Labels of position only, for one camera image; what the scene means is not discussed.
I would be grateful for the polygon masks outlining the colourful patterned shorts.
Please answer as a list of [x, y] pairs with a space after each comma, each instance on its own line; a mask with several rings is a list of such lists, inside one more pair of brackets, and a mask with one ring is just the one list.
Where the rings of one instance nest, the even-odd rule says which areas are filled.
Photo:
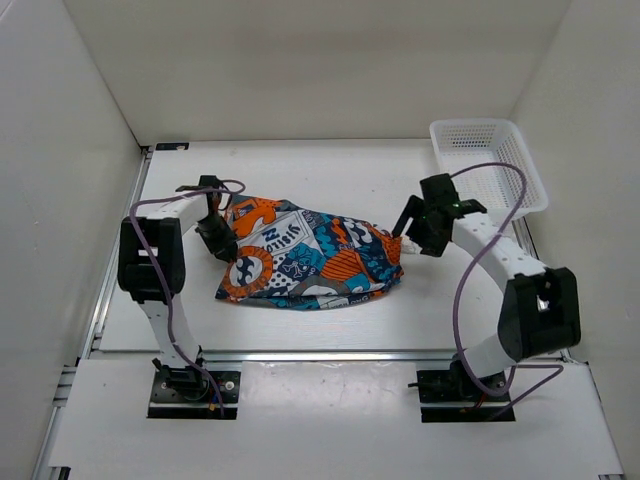
[[365, 220], [249, 196], [235, 197], [225, 218], [238, 250], [215, 293], [220, 301], [342, 308], [386, 294], [404, 274], [401, 238]]

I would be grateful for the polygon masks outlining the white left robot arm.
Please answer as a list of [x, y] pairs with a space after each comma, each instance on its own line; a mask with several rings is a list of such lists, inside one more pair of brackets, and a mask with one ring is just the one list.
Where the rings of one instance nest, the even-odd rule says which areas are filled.
[[227, 264], [237, 259], [237, 235], [221, 215], [223, 197], [232, 199], [245, 185], [213, 175], [200, 185], [183, 185], [172, 196], [134, 202], [122, 220], [117, 282], [139, 305], [152, 326], [161, 357], [157, 371], [189, 401], [209, 400], [222, 408], [219, 383], [206, 367], [192, 335], [181, 292], [186, 283], [183, 237], [194, 230], [209, 253]]

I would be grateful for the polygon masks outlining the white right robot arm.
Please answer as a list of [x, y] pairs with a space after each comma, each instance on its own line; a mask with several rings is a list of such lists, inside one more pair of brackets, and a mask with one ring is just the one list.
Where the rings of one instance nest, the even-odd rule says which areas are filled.
[[[582, 337], [577, 279], [566, 268], [551, 268], [528, 255], [504, 236], [476, 200], [428, 201], [410, 196], [392, 231], [407, 235], [423, 255], [439, 257], [454, 244], [472, 260], [454, 293], [452, 327], [456, 354], [449, 387], [460, 399], [483, 392], [491, 397], [507, 393], [493, 388], [490, 378], [513, 375], [526, 359], [577, 345]], [[495, 332], [464, 347], [459, 308], [464, 285], [481, 267], [500, 289], [503, 300]]]

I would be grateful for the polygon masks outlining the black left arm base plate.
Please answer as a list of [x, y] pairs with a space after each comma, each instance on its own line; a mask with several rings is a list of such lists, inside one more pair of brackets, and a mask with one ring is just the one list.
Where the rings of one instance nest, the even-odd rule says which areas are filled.
[[147, 417], [171, 420], [235, 420], [241, 387], [240, 371], [210, 371], [221, 396], [206, 378], [197, 385], [191, 381], [172, 382], [167, 374], [155, 372]]

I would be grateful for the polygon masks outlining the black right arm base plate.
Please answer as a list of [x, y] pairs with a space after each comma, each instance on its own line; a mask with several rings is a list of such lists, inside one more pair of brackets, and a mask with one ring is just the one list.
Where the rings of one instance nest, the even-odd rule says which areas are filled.
[[491, 397], [451, 370], [418, 370], [407, 384], [418, 392], [422, 423], [514, 422], [509, 393]]

